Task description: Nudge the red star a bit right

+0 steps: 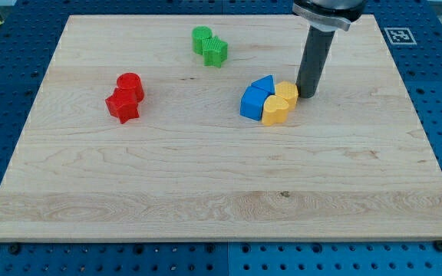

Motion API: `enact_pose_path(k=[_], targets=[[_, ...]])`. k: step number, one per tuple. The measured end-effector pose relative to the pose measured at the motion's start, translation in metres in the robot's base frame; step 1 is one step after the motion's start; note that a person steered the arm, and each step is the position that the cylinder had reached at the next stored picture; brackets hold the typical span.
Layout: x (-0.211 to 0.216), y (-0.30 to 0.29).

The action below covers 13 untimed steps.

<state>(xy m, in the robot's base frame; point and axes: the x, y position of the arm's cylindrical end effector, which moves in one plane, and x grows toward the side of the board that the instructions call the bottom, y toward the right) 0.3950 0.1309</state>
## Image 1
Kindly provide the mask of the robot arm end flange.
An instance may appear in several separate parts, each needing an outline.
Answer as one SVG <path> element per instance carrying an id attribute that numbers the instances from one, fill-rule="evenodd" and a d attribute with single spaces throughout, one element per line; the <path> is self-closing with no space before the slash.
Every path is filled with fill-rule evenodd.
<path id="1" fill-rule="evenodd" d="M 367 0 L 294 0 L 292 12 L 319 31 L 348 31 L 363 14 Z"/>

